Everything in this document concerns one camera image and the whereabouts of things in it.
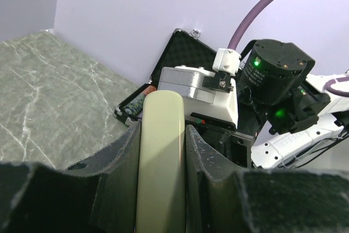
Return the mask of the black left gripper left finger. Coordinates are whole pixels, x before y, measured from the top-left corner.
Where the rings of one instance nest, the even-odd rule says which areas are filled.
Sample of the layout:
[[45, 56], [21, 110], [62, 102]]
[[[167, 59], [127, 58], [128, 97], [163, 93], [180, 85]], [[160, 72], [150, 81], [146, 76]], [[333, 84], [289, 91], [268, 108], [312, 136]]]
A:
[[1, 232], [133, 232], [141, 122], [65, 170], [1, 163]]

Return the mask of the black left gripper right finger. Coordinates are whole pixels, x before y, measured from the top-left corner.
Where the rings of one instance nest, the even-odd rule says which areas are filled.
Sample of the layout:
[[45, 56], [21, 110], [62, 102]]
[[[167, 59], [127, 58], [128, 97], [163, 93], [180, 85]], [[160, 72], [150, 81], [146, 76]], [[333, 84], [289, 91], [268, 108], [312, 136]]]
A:
[[241, 168], [185, 129], [189, 232], [348, 232], [348, 173]]

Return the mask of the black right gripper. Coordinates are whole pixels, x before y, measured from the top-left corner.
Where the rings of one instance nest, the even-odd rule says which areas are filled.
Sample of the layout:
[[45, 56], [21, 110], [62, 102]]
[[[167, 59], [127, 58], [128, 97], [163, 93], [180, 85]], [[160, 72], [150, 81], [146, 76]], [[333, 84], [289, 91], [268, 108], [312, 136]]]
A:
[[252, 167], [251, 148], [266, 121], [267, 108], [240, 81], [231, 93], [216, 92], [213, 103], [188, 99], [188, 123], [206, 143], [242, 167]]

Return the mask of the beige green stapler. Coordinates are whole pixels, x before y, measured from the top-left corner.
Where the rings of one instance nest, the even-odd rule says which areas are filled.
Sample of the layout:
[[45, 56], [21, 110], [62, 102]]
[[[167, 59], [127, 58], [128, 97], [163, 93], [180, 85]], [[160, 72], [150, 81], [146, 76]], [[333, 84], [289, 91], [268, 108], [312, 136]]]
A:
[[185, 232], [185, 119], [183, 98], [155, 91], [141, 121], [136, 232]]

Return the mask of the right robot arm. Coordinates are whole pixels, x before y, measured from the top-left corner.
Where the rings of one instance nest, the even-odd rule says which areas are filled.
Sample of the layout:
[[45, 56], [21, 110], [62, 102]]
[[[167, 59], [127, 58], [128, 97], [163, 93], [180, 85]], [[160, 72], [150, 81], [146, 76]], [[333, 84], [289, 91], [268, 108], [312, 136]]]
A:
[[348, 75], [312, 75], [315, 65], [293, 43], [252, 40], [238, 71], [236, 127], [196, 114], [193, 126], [244, 168], [299, 168], [348, 139]]

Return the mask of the blue yellow poker chip roll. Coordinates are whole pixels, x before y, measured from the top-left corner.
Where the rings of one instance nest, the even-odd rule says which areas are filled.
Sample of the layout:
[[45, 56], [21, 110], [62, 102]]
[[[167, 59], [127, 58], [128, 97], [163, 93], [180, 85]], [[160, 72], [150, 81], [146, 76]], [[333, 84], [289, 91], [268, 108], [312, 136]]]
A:
[[131, 116], [137, 116], [142, 111], [145, 97], [146, 95], [143, 93], [135, 97], [123, 108], [125, 113]]

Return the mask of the black poker chip case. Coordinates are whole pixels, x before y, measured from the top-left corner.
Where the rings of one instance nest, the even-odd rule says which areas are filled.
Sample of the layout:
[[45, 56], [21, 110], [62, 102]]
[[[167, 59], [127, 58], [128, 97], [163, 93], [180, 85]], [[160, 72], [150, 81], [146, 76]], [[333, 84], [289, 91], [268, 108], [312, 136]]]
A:
[[126, 126], [141, 119], [145, 97], [156, 90], [170, 90], [184, 98], [212, 102], [214, 91], [202, 87], [204, 72], [213, 76], [216, 51], [198, 40], [198, 31], [173, 31], [148, 82], [129, 95], [114, 110]]

